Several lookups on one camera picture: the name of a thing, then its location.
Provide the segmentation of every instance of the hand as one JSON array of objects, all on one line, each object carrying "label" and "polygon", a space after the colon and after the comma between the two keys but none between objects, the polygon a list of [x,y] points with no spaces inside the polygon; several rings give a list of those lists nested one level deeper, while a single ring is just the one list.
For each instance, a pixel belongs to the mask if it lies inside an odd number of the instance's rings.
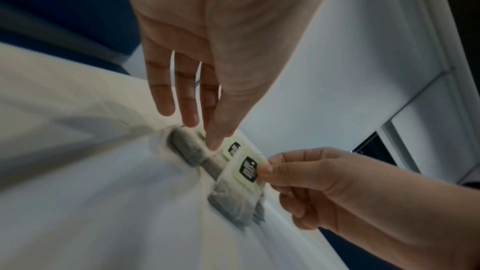
[{"label": "hand", "polygon": [[480,191],[332,148],[280,153],[258,177],[300,229],[329,229],[403,269],[480,267]]},{"label": "hand", "polygon": [[183,123],[199,123],[216,150],[267,92],[323,0],[130,0],[137,17],[147,78],[160,114],[175,112],[170,58]]}]

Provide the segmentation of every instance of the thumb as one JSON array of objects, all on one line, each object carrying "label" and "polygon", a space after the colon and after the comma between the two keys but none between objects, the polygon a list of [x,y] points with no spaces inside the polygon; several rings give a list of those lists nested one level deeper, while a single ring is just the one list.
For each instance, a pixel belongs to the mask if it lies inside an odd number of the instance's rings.
[{"label": "thumb", "polygon": [[210,150],[217,150],[222,145],[225,137],[234,134],[242,120],[257,103],[258,99],[247,98],[243,100],[222,92],[220,100],[208,125],[205,126],[205,144]]},{"label": "thumb", "polygon": [[273,186],[318,189],[322,167],[328,161],[328,159],[321,159],[261,165],[256,173],[258,178]]}]

